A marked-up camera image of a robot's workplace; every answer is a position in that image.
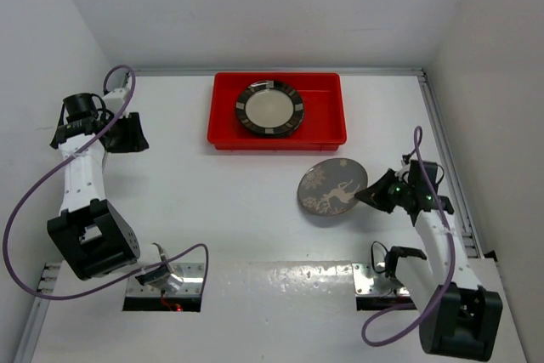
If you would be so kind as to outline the grey reindeer plate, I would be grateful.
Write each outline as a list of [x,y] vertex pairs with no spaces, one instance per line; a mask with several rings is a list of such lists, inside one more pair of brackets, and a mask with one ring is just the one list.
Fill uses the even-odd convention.
[[368,186],[366,169],[348,158],[327,159],[314,165],[301,178],[297,201],[307,213],[331,217],[344,214],[359,201],[355,194]]

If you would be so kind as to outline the striped rim plate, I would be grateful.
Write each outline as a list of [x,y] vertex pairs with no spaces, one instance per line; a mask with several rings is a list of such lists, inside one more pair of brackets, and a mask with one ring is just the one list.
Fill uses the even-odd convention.
[[290,84],[262,80],[247,86],[235,102],[235,116],[249,132],[265,138],[285,138],[301,126],[302,95]]

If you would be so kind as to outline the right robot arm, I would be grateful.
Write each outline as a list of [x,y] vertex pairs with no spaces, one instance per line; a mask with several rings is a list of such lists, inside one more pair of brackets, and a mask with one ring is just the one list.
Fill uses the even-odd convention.
[[468,262],[451,200],[438,193],[439,164],[405,158],[357,200],[391,213],[400,207],[422,240],[422,248],[392,246],[383,276],[404,287],[419,317],[416,327],[427,354],[487,362],[496,342],[503,303],[488,291]]

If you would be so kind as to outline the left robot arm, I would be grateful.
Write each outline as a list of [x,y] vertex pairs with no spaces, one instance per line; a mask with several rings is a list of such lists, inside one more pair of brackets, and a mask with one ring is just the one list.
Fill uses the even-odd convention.
[[165,264],[166,251],[157,243],[140,247],[134,230],[105,196],[107,156],[149,147],[139,113],[122,109],[127,96],[125,88],[116,88],[104,96],[81,93],[64,98],[51,145],[69,164],[59,214],[47,222],[47,230],[79,279],[160,263],[138,272],[136,279],[165,289],[172,272]]

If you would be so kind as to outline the red plastic bin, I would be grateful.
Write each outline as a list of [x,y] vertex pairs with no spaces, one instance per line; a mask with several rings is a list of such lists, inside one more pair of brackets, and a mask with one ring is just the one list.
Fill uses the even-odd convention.
[[[242,91],[259,80],[278,80],[302,96],[304,117],[293,135],[258,136],[235,114]],[[335,151],[347,140],[340,77],[332,72],[219,72],[215,75],[208,121],[208,142],[218,150]]]

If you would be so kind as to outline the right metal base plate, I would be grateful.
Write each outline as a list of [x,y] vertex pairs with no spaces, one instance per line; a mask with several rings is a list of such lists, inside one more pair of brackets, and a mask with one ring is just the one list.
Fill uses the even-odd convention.
[[358,297],[409,297],[409,292],[370,264],[352,264],[354,291]]

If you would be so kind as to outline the metal base plate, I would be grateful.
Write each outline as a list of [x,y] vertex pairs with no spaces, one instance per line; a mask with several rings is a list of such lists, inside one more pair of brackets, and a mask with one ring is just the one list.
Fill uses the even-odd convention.
[[409,297],[409,292],[370,264],[352,264],[354,291],[358,297]]
[[170,298],[199,296],[202,289],[205,264],[170,263],[150,272],[130,277],[126,296],[152,298],[164,294]]

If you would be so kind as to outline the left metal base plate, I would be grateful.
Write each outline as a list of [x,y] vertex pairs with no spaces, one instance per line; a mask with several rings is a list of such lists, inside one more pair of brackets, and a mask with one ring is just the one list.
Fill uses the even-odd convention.
[[199,296],[202,289],[205,264],[170,263],[150,272],[130,277],[126,296],[152,298],[164,294],[170,298]]

